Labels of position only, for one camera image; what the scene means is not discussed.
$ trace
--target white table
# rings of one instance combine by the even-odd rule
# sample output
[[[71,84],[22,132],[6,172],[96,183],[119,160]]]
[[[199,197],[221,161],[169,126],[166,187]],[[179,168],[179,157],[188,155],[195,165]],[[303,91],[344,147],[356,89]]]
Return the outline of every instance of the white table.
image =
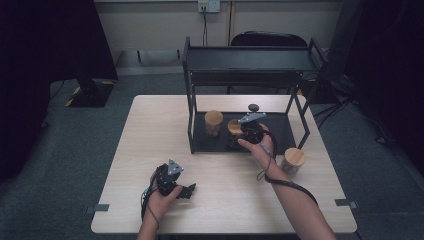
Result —
[[[243,112],[249,103],[261,111],[285,109],[289,96],[199,95],[199,111]],[[297,111],[289,119],[296,141],[303,136]],[[345,195],[311,112],[311,134],[302,150],[307,161],[294,181],[317,199],[336,233],[351,233],[356,222],[348,206],[335,199]],[[249,153],[190,153],[185,95],[144,95],[134,99],[96,212],[96,233],[136,233],[141,224],[141,194],[156,167],[172,158],[184,167],[178,183],[197,183],[191,199],[174,201],[161,221],[161,234],[276,234],[294,233],[270,184],[257,181],[260,167]]]

